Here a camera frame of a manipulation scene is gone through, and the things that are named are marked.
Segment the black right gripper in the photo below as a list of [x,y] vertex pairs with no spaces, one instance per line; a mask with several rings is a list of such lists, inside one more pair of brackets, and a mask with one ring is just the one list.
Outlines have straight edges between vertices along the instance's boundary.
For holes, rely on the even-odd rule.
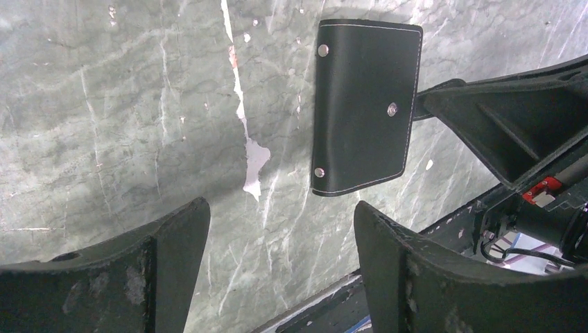
[[[493,264],[510,255],[587,263],[587,57],[467,83],[452,79],[420,94],[420,117],[436,117],[510,189],[485,209],[477,249]],[[503,249],[509,231],[561,252]]]

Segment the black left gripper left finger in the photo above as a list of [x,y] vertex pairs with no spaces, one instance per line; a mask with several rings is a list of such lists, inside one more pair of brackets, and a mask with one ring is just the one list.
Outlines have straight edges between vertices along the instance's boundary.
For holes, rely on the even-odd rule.
[[2,332],[182,332],[211,212],[197,198],[47,262],[1,267]]

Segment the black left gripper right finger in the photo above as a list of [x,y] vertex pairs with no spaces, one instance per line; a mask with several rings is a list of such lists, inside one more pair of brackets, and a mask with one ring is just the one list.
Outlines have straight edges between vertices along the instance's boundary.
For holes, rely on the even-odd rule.
[[586,332],[587,268],[531,275],[463,257],[361,201],[354,231],[375,332]]

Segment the black leather card holder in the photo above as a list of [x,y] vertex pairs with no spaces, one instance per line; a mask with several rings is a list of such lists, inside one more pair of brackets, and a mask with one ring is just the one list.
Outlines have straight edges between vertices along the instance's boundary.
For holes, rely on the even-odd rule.
[[318,26],[311,191],[334,197],[406,168],[424,32],[418,25],[323,19]]

